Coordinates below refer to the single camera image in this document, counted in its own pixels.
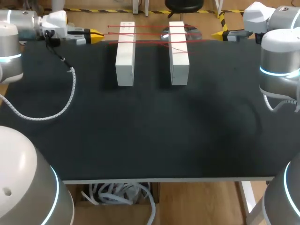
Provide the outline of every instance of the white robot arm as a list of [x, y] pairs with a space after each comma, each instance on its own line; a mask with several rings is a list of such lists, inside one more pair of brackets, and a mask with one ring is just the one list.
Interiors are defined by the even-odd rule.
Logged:
[[300, 7], [277, 9], [254, 2], [244, 12], [245, 30], [255, 33], [261, 48], [260, 90], [300, 109]]

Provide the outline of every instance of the red string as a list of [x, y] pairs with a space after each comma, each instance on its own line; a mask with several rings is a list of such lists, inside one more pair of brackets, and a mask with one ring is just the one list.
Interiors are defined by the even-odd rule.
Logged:
[[108, 44], [117, 43], [137, 43], [137, 44], [169, 44], [169, 43], [195, 43], [195, 42], [205, 42], [206, 40], [188, 40], [188, 41], [115, 41]]
[[[108, 32], [107, 35], [113, 35], [113, 34], [119, 34], [119, 35], [133, 35], [133, 34], [141, 34], [141, 35], [162, 35], [164, 33], [117, 33], [117, 32]], [[198, 35], [198, 33], [171, 33], [171, 34], [187, 34], [187, 35]]]
[[120, 26], [120, 25], [108, 25], [109, 27], [194, 27], [191, 25], [183, 25], [183, 26], [151, 26], [151, 25], [134, 25], [134, 26]]

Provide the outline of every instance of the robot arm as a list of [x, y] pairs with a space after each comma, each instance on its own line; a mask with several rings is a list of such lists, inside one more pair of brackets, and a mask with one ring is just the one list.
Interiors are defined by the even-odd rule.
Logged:
[[260, 90], [267, 97], [284, 99], [299, 109], [300, 8], [277, 9], [255, 2], [244, 13], [245, 30], [255, 33], [261, 48]]
[[65, 11], [57, 11], [45, 16], [38, 16], [35, 11], [0, 10], [0, 83], [10, 83], [23, 77], [19, 41], [62, 39], [75, 40], [77, 45], [94, 44], [104, 36], [91, 35], [91, 30], [68, 27]]

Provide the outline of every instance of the black mat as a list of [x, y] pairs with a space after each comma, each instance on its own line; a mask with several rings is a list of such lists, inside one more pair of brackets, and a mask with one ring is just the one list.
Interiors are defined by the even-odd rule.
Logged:
[[[253, 41], [189, 45], [188, 85], [170, 86], [168, 48], [138, 45], [133, 87], [117, 86], [116, 45], [63, 45], [77, 90], [68, 111], [47, 122], [0, 124], [37, 146], [63, 180], [274, 176], [299, 151], [300, 115], [267, 110]], [[44, 43], [23, 55], [24, 78], [7, 98], [23, 114], [52, 115], [65, 105], [71, 74]]]

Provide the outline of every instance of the white block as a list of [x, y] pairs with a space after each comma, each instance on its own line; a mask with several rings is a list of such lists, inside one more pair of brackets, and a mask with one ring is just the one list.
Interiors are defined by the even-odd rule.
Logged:
[[169, 23], [169, 55], [172, 85], [187, 85], [189, 60], [183, 22]]
[[[134, 26], [135, 22], [121, 22], [121, 26]], [[135, 27], [120, 27], [120, 33], [135, 33]], [[135, 34], [120, 34], [119, 42], [135, 42]], [[135, 43], [118, 43], [116, 72], [119, 86], [133, 86], [135, 69]]]

